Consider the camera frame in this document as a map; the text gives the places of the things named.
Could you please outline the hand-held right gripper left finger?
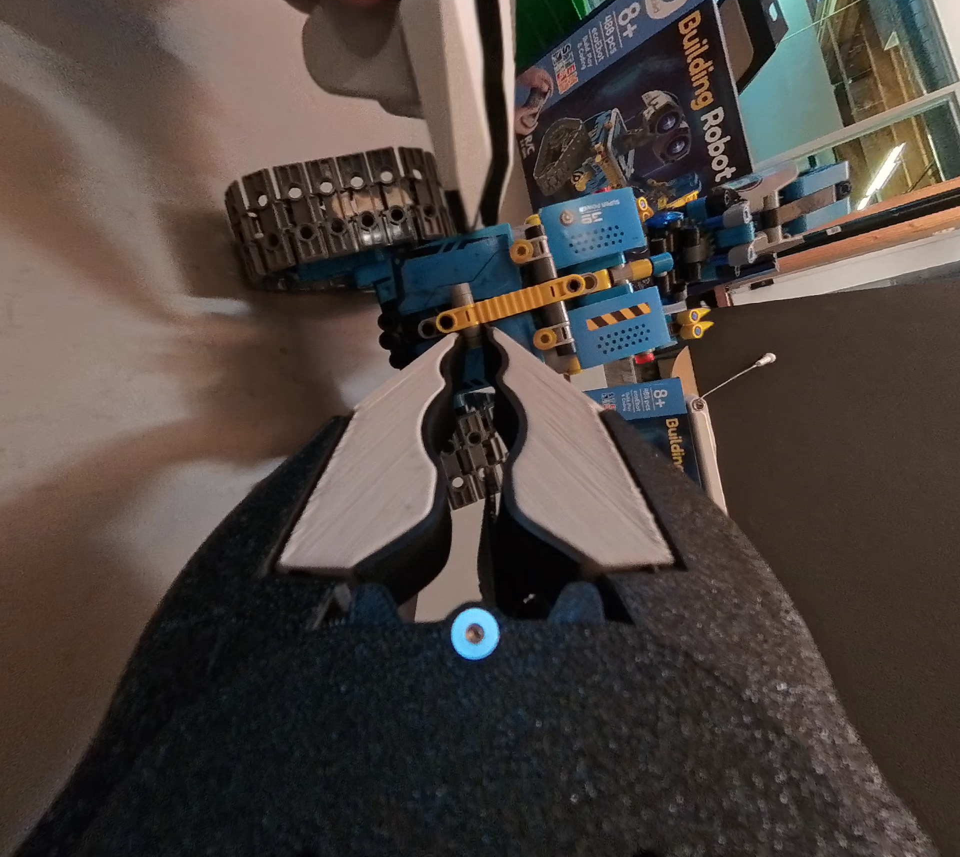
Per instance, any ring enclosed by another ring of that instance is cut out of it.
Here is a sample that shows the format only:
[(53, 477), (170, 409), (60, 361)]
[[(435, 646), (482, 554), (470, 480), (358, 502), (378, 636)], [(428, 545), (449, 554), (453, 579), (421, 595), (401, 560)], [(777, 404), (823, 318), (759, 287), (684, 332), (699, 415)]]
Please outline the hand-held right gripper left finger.
[(450, 431), (435, 423), (450, 404), (459, 349), (456, 335), (445, 336), (354, 408), (291, 528), (281, 570), (361, 581), (391, 579), (397, 567), (406, 575), (398, 555), (433, 539), (447, 507), (435, 437)]

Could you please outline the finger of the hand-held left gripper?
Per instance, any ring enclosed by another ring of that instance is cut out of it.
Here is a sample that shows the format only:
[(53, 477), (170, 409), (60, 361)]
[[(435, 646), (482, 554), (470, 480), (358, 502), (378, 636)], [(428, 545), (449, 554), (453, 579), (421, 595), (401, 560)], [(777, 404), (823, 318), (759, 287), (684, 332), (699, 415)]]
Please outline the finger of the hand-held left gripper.
[(517, 72), (517, 5), (516, 0), (498, 0), (501, 28), (501, 91), (504, 122), (498, 126), (494, 149), (497, 151), (497, 177), (494, 179), (496, 191), (496, 212), (494, 221), (503, 222), (511, 178), (516, 159), (515, 137), (515, 82)]
[(497, 224), (498, 0), (324, 0), (302, 45), (321, 90), (425, 121), (457, 227)]

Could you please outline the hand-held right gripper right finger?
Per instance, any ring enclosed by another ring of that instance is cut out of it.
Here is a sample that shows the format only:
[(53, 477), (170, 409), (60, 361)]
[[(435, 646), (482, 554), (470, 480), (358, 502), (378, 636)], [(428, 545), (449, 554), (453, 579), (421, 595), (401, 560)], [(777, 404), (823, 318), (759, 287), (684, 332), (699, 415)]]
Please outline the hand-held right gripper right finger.
[(582, 570), (672, 566), (653, 508), (603, 419), (611, 413), (510, 335), (492, 334), (496, 387), (515, 416), (506, 510)]

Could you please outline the blue tracked toy robot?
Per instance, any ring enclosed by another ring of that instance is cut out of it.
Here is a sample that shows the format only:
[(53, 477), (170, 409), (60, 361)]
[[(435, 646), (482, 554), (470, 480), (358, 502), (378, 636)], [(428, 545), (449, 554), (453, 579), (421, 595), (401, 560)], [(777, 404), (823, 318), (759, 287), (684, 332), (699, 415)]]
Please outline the blue tracked toy robot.
[(384, 147), (263, 168), (224, 195), (249, 285), (375, 294), (379, 344), (401, 370), (457, 332), (465, 352), (441, 457), (453, 509), (499, 491), (506, 449), (478, 330), (491, 324), (561, 376), (654, 372), (712, 326), (719, 285), (774, 271), (782, 251), (849, 211), (848, 167), (766, 168), (653, 209), (606, 190), (543, 206), (522, 226), (455, 234), (434, 157)]

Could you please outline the blue toy kit booklet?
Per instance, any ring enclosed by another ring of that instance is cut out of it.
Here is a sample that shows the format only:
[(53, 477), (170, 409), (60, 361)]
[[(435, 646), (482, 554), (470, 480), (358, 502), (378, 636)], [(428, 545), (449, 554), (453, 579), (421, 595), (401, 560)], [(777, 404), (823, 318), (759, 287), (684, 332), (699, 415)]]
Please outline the blue toy kit booklet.
[(585, 394), (626, 420), (658, 453), (702, 486), (696, 438), (679, 378), (600, 387)]

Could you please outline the white document stand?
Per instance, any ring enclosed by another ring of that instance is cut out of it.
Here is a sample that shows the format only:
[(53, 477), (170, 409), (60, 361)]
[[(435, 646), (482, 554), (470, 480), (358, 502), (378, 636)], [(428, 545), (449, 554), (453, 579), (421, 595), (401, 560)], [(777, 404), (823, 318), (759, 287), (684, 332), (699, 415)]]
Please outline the white document stand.
[(685, 395), (684, 400), (702, 489), (719, 510), (726, 515), (728, 507), (719, 469), (710, 408), (706, 398), (702, 396)]

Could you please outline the dark toy kit box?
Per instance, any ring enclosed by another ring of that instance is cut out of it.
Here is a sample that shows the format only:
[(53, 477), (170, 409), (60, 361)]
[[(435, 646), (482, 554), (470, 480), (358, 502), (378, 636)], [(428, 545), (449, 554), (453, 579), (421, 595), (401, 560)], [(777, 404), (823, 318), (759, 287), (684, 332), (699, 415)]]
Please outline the dark toy kit box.
[(631, 189), (654, 211), (753, 169), (716, 0), (609, 0), (515, 80), (534, 210)]

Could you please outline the white gooseneck stalk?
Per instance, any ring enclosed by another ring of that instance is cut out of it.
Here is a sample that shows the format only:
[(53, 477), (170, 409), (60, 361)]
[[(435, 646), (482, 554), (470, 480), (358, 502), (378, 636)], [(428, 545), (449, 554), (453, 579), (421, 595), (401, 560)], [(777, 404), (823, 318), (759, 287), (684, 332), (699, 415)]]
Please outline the white gooseneck stalk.
[(716, 385), (711, 387), (709, 390), (702, 393), (699, 396), (699, 400), (706, 400), (709, 396), (719, 392), (720, 390), (725, 389), (730, 384), (735, 383), (738, 379), (748, 375), (753, 371), (757, 371), (757, 370), (769, 367), (773, 365), (776, 361), (777, 361), (777, 356), (775, 353), (773, 352), (764, 353), (760, 358), (758, 358), (755, 362), (753, 362), (749, 366), (737, 371), (730, 377), (726, 378), (726, 380), (720, 383), (717, 383)]

